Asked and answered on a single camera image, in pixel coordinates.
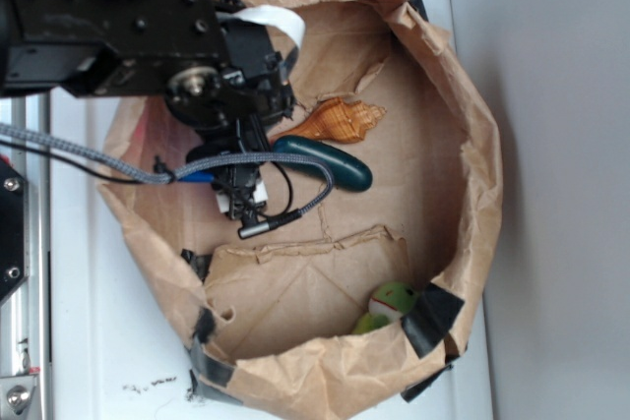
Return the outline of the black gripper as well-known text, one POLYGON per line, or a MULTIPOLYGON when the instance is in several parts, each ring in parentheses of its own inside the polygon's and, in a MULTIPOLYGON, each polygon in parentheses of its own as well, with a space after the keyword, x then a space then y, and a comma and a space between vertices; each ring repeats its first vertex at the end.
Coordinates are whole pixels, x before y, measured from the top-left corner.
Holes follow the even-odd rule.
POLYGON ((209 169, 185 176, 209 182, 220 212, 238 220, 238 234, 250 238, 272 230, 265 216, 267 193, 259 153, 270 151, 267 132, 290 117, 294 95, 289 75, 295 54, 272 45, 269 28, 295 38, 295 14, 289 9, 243 9, 218 15, 228 59, 217 66, 194 66, 168 83, 165 102, 171 114, 191 127, 202 142, 186 161, 214 160, 209 169))

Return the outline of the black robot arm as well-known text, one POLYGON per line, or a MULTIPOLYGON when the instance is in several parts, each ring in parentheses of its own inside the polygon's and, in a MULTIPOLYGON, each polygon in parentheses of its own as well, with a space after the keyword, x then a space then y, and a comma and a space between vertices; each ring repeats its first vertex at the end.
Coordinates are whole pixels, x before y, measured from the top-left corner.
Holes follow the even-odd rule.
POLYGON ((292 113, 293 57, 244 13, 240 0, 1 0, 1 93, 161 97, 202 138, 188 161, 229 157, 196 179, 226 199, 241 238, 255 236, 299 218, 266 214, 253 158, 292 113))

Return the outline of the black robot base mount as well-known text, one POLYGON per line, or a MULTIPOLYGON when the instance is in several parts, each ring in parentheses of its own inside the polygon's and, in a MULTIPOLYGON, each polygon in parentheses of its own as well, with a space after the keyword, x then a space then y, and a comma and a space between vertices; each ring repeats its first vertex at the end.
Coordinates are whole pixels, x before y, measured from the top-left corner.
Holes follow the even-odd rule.
POLYGON ((1 155, 1 305, 24 284, 28 263, 27 181, 1 155))

